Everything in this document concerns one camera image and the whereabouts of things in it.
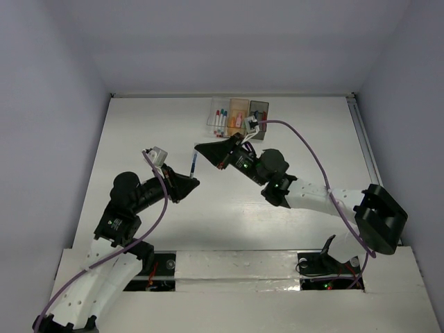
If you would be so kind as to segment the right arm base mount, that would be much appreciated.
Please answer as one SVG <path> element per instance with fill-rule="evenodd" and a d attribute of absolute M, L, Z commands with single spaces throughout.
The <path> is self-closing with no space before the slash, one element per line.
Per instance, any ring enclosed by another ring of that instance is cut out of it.
<path fill-rule="evenodd" d="M 358 257 L 352 257 L 346 263 L 340 263 L 328 254 L 335 238 L 329 237 L 320 251 L 298 253 L 295 266 L 300 276 L 300 289 L 303 291 L 364 290 L 361 263 Z"/>

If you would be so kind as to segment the pink highlighter marker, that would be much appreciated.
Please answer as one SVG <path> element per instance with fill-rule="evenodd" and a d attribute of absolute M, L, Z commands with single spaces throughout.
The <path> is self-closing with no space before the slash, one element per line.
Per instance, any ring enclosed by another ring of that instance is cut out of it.
<path fill-rule="evenodd" d="M 243 121 L 243 114 L 241 112 L 237 113 L 237 117 L 236 117 L 236 122 L 235 122 L 235 126 L 237 128 L 240 128 L 242 125 L 242 121 Z"/>

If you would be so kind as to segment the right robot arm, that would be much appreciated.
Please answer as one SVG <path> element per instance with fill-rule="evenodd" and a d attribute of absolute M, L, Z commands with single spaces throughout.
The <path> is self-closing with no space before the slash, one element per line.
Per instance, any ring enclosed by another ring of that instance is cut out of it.
<path fill-rule="evenodd" d="M 213 166 L 232 166 L 261 185 L 262 196 L 276 207 L 311 210 L 337 216 L 347 231 L 331 236 L 325 243 L 319 263 L 335 272 L 349 259 L 363 255 L 393 255 L 408 219 L 405 210 L 380 185 L 365 190 L 331 189 L 287 173 L 289 163 L 277 149 L 258 155 L 240 135 L 195 146 Z"/>

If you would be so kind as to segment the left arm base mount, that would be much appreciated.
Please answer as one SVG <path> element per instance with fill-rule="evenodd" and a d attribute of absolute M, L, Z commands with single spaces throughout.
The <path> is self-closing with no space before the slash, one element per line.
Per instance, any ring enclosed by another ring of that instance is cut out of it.
<path fill-rule="evenodd" d="M 124 254 L 135 255 L 142 263 L 124 291 L 175 291 L 176 252 L 155 251 L 153 245 L 141 241 Z"/>

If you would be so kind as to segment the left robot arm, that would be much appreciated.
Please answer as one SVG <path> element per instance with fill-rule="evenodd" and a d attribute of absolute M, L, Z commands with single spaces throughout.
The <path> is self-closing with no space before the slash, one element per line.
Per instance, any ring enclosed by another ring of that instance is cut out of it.
<path fill-rule="evenodd" d="M 135 237 L 142 224 L 138 214 L 159 201 L 179 203 L 199 184 L 167 165 L 146 182 L 131 171 L 120 173 L 81 271 L 52 297 L 33 330 L 98 332 L 128 283 L 153 267 L 154 247 Z"/>

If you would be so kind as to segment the blue pen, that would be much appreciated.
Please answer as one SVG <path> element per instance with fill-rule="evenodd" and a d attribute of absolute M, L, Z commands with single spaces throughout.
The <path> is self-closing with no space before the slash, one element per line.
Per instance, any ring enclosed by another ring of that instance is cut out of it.
<path fill-rule="evenodd" d="M 194 177 L 194 173 L 195 173 L 195 169 L 196 169 L 196 160 L 197 160 L 197 154 L 194 154 L 192 161 L 191 161 L 191 168 L 190 168 L 190 174 L 189 174 L 190 178 Z"/>

